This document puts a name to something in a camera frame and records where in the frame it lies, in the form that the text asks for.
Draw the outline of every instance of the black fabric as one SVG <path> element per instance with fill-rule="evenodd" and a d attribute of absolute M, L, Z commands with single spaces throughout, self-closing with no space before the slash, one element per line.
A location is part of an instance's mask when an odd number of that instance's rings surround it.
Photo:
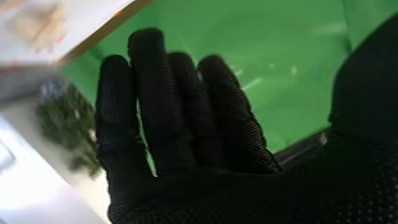
<path fill-rule="evenodd" d="M 105 60 L 98 89 L 114 224 L 398 223 L 396 37 L 398 15 L 338 73 L 322 150 L 281 170 L 222 59 L 201 61 L 201 79 L 189 56 L 166 54 L 162 32 L 132 35 L 132 64 Z"/>

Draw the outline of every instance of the gloved hand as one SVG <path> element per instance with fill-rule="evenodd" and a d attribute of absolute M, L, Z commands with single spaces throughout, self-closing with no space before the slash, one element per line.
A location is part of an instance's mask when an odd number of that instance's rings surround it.
<path fill-rule="evenodd" d="M 398 222 L 396 41 L 398 16 L 338 74 L 324 151 L 281 171 L 222 59 L 203 59 L 199 78 L 162 32 L 132 35 L 132 63 L 107 58 L 96 102 L 114 224 Z"/>

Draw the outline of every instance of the finger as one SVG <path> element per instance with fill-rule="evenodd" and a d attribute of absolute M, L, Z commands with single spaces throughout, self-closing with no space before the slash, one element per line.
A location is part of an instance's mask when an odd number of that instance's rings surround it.
<path fill-rule="evenodd" d="M 158 175 L 196 166 L 190 131 L 185 125 L 182 98 L 164 49 L 164 34 L 157 29 L 130 37 L 130 57 L 139 81 L 141 116 L 150 152 Z"/>
<path fill-rule="evenodd" d="M 110 187 L 153 177 L 139 138 L 134 74 L 121 56 L 102 65 L 96 99 L 98 160 L 107 170 Z"/>
<path fill-rule="evenodd" d="M 366 138 L 398 134 L 398 14 L 377 28 L 334 81 L 333 129 Z"/>
<path fill-rule="evenodd" d="M 274 173 L 279 165 L 267 150 L 263 130 L 237 77 L 219 56 L 203 59 L 199 71 L 208 85 L 229 167 L 240 172 Z"/>
<path fill-rule="evenodd" d="M 226 164 L 210 100 L 190 56 L 185 53 L 169 54 L 169 63 L 182 95 L 185 121 L 194 137 L 192 150 L 197 165 L 222 168 Z"/>

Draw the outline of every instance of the green leaves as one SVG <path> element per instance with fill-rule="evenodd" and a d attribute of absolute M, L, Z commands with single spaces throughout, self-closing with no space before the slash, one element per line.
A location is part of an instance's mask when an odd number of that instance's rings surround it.
<path fill-rule="evenodd" d="M 94 177 L 100 171 L 93 139 L 94 109 L 73 85 L 64 95 L 39 105 L 36 113 L 45 137 L 77 155 L 70 163 L 71 171 L 86 171 Z"/>

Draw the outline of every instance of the green background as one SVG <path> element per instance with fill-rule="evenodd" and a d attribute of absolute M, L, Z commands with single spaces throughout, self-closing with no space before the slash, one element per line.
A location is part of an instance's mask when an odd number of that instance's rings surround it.
<path fill-rule="evenodd" d="M 158 27 L 171 51 L 226 58 L 276 152 L 327 126 L 341 62 L 396 10 L 398 0 L 158 0 L 64 73 L 94 102 L 102 59 L 126 56 L 132 32 Z"/>

